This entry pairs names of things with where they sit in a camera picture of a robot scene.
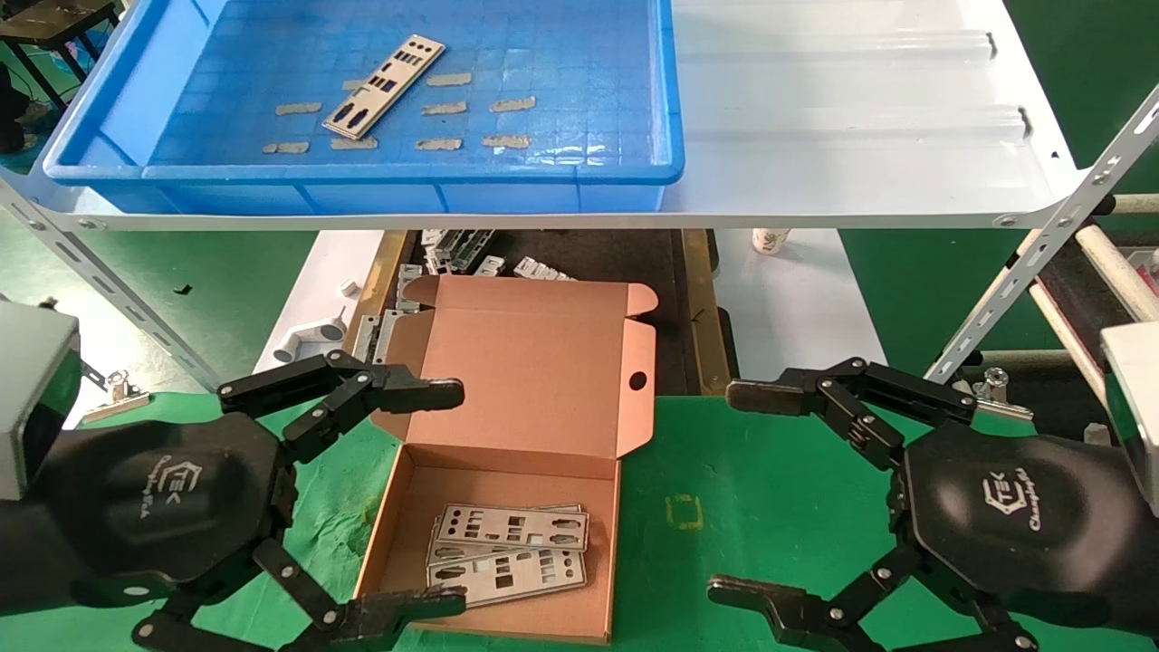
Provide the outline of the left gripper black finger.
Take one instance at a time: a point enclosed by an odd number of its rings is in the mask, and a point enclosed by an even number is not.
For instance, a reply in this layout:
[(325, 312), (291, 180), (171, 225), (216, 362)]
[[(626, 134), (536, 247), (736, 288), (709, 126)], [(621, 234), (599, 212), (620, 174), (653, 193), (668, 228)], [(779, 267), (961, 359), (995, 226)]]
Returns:
[[(283, 651), (386, 651), (414, 620), (451, 618), (466, 610), (466, 589), (409, 589), (352, 599), (338, 605), (274, 539), (252, 545), (250, 566), (265, 572), (309, 616)], [(195, 627), (206, 605), (198, 591), (177, 589), (131, 635), (150, 651), (261, 651), (261, 645)]]
[(458, 379), (418, 379), (403, 364), (374, 366), (331, 351), (227, 381), (216, 395), (225, 413), (252, 418), (315, 400), (282, 430), (289, 456), (309, 463), (371, 413), (449, 411), (464, 403), (465, 388)]

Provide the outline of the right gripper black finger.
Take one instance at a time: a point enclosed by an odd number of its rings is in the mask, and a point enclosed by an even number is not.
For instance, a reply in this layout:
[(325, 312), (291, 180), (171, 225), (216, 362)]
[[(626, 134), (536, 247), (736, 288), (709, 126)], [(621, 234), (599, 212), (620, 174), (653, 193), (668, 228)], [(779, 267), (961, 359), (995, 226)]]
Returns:
[(968, 425), (976, 411), (974, 396), (861, 358), (828, 369), (789, 368), (772, 381), (734, 379), (726, 400), (741, 412), (819, 417), (882, 471), (902, 464), (904, 439), (873, 406), (931, 427), (947, 422)]
[[(872, 569), (857, 576), (833, 599), (806, 589), (716, 574), (707, 585), (713, 603), (758, 611), (771, 635), (787, 647), (808, 651), (882, 651), (861, 620), (909, 579), (930, 566), (927, 554), (894, 548)], [(1038, 640), (989, 595), (968, 599), (968, 615), (981, 632), (914, 645), (914, 651), (1038, 651)]]

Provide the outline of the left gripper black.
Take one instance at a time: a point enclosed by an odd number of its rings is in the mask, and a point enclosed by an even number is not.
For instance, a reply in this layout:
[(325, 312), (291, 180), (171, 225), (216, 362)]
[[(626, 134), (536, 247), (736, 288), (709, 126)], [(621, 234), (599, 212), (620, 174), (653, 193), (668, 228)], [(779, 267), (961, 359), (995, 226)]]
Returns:
[(3, 615), (121, 608), (189, 589), (216, 605), (258, 576), (292, 523), (296, 470), (245, 413), (63, 432), (3, 501)]

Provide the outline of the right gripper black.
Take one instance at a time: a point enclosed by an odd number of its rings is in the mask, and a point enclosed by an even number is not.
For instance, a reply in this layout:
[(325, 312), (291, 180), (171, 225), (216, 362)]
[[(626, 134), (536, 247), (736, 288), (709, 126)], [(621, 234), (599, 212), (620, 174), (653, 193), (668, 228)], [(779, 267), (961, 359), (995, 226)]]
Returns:
[(901, 469), (904, 530), (955, 607), (989, 594), (1052, 627), (1156, 633), (1156, 515), (1121, 450), (943, 424)]

